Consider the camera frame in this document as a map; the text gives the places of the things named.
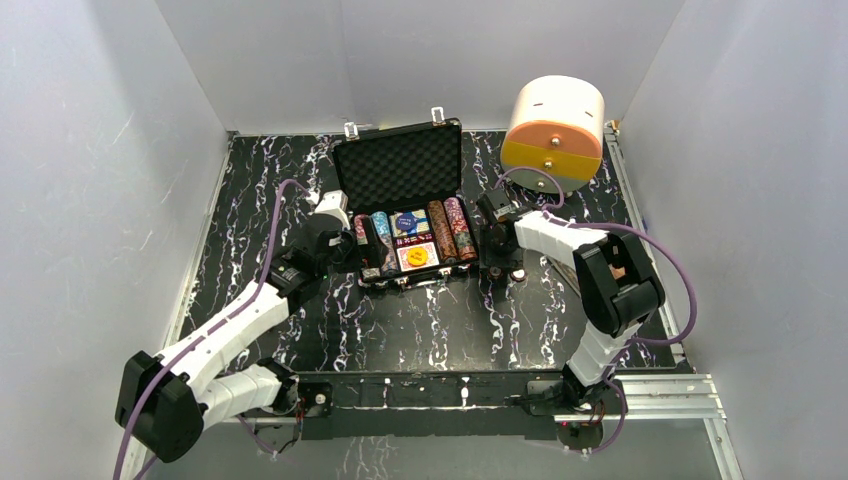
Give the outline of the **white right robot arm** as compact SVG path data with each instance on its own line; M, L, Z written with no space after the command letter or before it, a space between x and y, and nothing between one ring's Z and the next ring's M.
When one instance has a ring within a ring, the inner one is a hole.
M484 219L482 267L512 273L531 250L573 272L587 325L561 381L529 388L528 400L590 413L633 337L665 302L640 237L619 224L580 226L548 211L519 207L502 189L483 193L477 206Z

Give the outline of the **red playing card deck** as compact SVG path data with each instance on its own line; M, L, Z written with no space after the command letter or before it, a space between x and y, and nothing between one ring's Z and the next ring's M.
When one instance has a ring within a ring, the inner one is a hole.
M401 247L397 250L397 256L402 272L434 267L440 263L434 242Z

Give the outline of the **yellow big blind button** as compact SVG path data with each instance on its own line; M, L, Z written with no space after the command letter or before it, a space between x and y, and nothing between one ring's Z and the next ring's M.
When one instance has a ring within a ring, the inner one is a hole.
M429 260L429 254L423 247L410 248L406 252L406 260L411 267L424 266Z

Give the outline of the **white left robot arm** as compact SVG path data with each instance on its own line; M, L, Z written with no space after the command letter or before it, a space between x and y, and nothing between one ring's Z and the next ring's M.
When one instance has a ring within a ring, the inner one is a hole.
M140 351L125 364L115 420L121 445L136 439L164 463L185 455L208 428L252 410L291 416L326 416L332 387L307 381L290 367L264 358L229 374L230 362L258 337L296 313L333 268L352 271L386 253L373 220L320 233L313 252L270 251L258 280L209 323L152 355Z

